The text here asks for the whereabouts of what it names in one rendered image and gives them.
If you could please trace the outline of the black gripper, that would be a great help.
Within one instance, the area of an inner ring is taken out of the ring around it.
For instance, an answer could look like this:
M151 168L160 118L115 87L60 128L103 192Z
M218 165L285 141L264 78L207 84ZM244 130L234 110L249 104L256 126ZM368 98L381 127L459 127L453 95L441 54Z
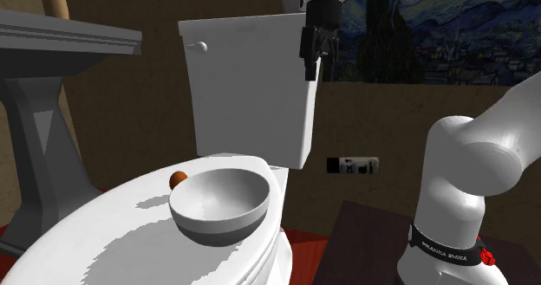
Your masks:
M322 37L320 58L323 65L323 81L333 81L334 66L338 57L338 38L335 37L342 21L340 0L310 0L306 6L306 26L302 29L299 56L305 67L305 80L316 80L318 32Z

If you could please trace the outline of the white toilet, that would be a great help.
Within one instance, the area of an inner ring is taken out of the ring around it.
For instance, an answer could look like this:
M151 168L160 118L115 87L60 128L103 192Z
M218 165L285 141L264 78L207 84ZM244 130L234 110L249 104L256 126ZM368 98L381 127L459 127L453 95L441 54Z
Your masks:
M288 172L310 154L317 81L298 55L302 13L181 21L197 158L119 185L36 240L0 285L289 285L280 226ZM186 237L174 222L169 178L256 172L270 184L263 222L224 247Z

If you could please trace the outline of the white grey bowl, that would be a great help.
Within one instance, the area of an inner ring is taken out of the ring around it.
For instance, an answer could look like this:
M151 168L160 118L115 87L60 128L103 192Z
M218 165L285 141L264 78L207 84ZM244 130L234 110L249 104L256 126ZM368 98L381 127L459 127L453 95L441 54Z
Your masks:
M238 243L263 222L270 184L256 172L222 168L176 185L169 207L179 230L195 243L224 247Z

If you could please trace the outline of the small orange ball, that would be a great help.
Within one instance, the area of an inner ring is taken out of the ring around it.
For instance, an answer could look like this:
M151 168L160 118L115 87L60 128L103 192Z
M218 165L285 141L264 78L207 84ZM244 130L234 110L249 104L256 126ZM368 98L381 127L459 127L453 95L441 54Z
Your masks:
M186 180L188 176L182 171L174 172L169 178L169 187L173 190L178 184Z

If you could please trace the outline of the dark robot stand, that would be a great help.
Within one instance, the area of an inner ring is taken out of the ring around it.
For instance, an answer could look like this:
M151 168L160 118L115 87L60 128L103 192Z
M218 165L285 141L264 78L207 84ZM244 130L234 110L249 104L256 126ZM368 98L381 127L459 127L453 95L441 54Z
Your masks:
M396 265L412 218L344 201L312 285L398 285ZM483 235L510 285L541 285L541 267L526 248Z

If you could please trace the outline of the blue night sky wall painting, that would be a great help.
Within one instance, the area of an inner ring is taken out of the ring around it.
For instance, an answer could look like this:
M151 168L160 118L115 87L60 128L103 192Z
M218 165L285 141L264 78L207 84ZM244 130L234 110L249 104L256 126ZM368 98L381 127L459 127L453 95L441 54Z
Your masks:
M541 0L347 0L335 81L514 86L541 72Z

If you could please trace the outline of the grey pedestal sink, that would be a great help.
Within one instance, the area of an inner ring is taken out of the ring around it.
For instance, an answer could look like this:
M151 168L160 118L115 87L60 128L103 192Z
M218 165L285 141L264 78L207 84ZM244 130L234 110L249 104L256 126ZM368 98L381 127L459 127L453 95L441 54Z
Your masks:
M20 257L101 195L89 181L59 107L62 80L110 55L137 55L137 30L0 10L0 102L7 113L22 204L0 236Z

